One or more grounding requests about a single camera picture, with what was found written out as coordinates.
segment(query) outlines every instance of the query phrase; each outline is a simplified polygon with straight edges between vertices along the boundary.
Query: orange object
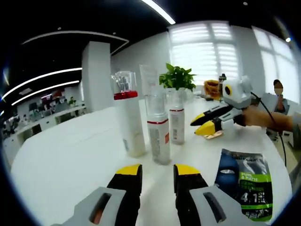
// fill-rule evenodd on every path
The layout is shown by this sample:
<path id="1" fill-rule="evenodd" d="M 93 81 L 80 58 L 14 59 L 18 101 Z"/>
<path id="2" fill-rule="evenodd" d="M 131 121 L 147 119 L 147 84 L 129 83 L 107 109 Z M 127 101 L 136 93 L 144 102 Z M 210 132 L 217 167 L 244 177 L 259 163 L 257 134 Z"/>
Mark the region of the orange object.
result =
<path id="1" fill-rule="evenodd" d="M 204 82 L 204 90 L 206 95 L 210 95 L 215 100 L 220 99 L 219 83 L 216 80 L 208 80 Z"/>

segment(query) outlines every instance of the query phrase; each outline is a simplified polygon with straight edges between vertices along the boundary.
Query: gray gripper housing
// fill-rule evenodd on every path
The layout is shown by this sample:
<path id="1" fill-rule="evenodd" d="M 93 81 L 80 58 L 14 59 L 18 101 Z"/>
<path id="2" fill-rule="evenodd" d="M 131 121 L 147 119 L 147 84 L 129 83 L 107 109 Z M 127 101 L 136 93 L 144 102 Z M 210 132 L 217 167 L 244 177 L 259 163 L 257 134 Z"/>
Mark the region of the gray gripper housing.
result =
<path id="1" fill-rule="evenodd" d="M 192 189 L 190 194 L 202 226 L 266 226 L 263 222 L 250 220 L 241 212 L 240 204 L 216 186 Z M 220 213 L 219 222 L 207 199 L 211 200 Z"/>
<path id="2" fill-rule="evenodd" d="M 117 213 L 125 193 L 125 190 L 99 187 L 74 207 L 74 214 L 71 218 L 63 224 L 52 226 L 95 226 L 90 221 L 91 215 L 104 197 L 109 197 L 109 200 L 98 226 L 115 226 Z"/>

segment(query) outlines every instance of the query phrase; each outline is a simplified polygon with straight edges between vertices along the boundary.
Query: black ceiling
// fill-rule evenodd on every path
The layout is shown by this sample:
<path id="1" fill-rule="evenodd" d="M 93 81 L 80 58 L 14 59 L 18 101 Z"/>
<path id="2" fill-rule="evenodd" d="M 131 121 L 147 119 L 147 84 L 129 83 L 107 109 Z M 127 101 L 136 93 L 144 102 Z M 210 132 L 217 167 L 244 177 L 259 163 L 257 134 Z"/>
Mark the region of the black ceiling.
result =
<path id="1" fill-rule="evenodd" d="M 177 24 L 199 20 L 226 20 L 231 25 L 267 30 L 280 38 L 282 33 L 273 16 L 281 17 L 292 30 L 297 26 L 290 21 L 289 7 L 282 1 L 245 0 L 154 0 Z M 13 1 L 2 5 L 1 18 L 1 67 L 4 68 L 9 85 L 1 82 L 0 94 L 16 85 L 42 74 L 81 67 L 84 47 L 89 41 L 111 44 L 111 52 L 124 43 L 112 38 L 89 34 L 57 34 L 23 44 L 35 36 L 57 31 L 89 31 L 121 37 L 129 40 L 128 47 L 140 40 L 167 30 L 166 22 L 141 0 L 85 0 L 50 1 L 44 3 Z M 18 93 L 30 87 L 33 91 L 59 83 L 81 78 L 81 71 L 50 76 L 16 90 L 6 98 L 10 106 L 18 100 Z"/>

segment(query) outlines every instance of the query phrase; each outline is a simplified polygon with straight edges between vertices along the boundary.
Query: white pillar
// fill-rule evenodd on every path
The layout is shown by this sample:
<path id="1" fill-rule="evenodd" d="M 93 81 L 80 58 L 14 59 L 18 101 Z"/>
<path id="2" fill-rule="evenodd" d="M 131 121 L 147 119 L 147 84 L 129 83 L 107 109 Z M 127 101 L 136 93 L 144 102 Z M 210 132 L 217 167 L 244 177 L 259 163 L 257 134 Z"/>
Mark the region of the white pillar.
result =
<path id="1" fill-rule="evenodd" d="M 89 112 L 113 105 L 110 44 L 91 41 L 83 51 L 82 84 Z"/>

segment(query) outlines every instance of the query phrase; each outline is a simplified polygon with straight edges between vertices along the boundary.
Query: window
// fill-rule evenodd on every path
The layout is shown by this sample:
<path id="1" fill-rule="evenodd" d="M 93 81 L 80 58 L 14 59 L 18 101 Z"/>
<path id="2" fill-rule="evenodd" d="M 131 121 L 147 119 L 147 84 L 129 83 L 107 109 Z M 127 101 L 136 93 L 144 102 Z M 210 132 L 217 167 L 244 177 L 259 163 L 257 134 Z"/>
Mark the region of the window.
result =
<path id="1" fill-rule="evenodd" d="M 171 61 L 175 66 L 192 69 L 196 85 L 239 75 L 237 50 L 227 23 L 198 22 L 170 28 Z"/>
<path id="2" fill-rule="evenodd" d="M 288 44 L 280 38 L 253 28 L 265 73 L 265 92 L 274 93 L 273 81 L 279 79 L 283 85 L 283 96 L 296 103 L 300 102 L 299 79 L 295 59 Z"/>

